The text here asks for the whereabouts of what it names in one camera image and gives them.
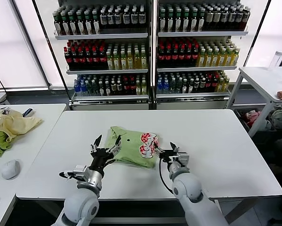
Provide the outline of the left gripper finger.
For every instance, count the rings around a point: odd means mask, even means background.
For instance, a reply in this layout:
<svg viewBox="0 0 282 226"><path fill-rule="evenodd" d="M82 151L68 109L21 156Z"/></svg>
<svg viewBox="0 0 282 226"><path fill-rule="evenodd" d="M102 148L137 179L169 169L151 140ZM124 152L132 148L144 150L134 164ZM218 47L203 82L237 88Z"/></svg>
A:
<svg viewBox="0 0 282 226"><path fill-rule="evenodd" d="M121 135L119 135L115 141L115 144L110 147L107 152L112 154L112 155L117 155L117 153L120 151L121 149Z"/></svg>
<svg viewBox="0 0 282 226"><path fill-rule="evenodd" d="M95 153L100 145L102 135L95 139L94 143L90 145L90 153Z"/></svg>

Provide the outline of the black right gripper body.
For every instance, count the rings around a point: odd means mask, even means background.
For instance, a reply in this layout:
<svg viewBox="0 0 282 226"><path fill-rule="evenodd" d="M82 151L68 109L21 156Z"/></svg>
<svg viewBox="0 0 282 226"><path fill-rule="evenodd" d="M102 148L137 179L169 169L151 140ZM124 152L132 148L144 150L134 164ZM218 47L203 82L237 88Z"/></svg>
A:
<svg viewBox="0 0 282 226"><path fill-rule="evenodd" d="M165 163L178 161L177 150L162 150L159 153L159 158Z"/></svg>

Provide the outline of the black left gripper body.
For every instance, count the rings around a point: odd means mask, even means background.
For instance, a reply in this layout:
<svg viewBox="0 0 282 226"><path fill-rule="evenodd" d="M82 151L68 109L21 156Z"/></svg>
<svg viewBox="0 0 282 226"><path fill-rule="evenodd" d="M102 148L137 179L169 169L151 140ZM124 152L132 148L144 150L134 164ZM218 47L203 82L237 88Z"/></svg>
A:
<svg viewBox="0 0 282 226"><path fill-rule="evenodd" d="M107 165L115 162L114 155L106 151L92 152L92 163L89 166L90 170L103 170Z"/></svg>

